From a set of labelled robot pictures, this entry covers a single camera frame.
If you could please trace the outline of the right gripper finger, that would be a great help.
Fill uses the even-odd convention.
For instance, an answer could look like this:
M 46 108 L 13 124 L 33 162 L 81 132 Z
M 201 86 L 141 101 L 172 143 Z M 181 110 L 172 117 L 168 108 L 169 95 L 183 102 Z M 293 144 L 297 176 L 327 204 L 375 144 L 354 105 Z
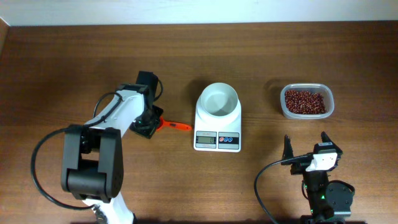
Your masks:
M 288 135 L 284 136 L 284 150 L 282 153 L 282 160 L 283 162 L 281 163 L 283 166 L 288 166 L 291 164 L 289 159 L 292 159 L 294 157 L 293 154 L 293 149 L 291 145 L 291 141 Z
M 322 143 L 328 143 L 328 142 L 333 143 L 333 141 L 329 138 L 327 133 L 324 131 L 321 132 L 321 139 L 322 139 Z

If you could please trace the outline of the orange measuring scoop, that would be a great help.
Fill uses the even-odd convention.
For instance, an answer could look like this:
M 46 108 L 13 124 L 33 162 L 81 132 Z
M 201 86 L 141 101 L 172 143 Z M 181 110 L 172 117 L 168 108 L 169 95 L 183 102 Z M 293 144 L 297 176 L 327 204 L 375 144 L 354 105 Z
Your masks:
M 173 121 L 166 121 L 162 116 L 160 117 L 160 123 L 157 127 L 157 131 L 160 131 L 162 128 L 173 128 L 181 131 L 191 131 L 192 127 L 188 124 L 178 123 Z

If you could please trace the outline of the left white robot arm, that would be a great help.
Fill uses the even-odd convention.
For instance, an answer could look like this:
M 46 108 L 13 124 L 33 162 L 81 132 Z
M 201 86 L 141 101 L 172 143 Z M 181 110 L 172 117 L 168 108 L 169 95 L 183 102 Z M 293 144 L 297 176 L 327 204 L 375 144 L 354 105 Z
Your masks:
M 152 72 L 140 71 L 134 84 L 122 84 L 113 99 L 82 127 L 65 133 L 62 189 L 84 202 L 98 223 L 135 223 L 121 187 L 124 178 L 122 137 L 130 130 L 150 139 L 163 110 L 154 105 L 162 84 Z

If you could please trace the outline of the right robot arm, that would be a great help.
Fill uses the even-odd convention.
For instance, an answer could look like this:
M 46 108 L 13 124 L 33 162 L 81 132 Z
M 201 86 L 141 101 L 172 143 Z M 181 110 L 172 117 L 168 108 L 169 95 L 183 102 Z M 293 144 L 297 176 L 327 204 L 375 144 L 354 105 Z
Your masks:
M 294 156 L 290 138 L 284 136 L 282 165 L 290 166 L 291 175 L 301 175 L 302 193 L 310 206 L 310 215 L 300 217 L 300 223 L 344 223 L 351 215 L 355 188 L 341 180 L 330 180 L 328 173 L 338 166 L 343 151 L 321 133 L 322 141 L 313 151 Z

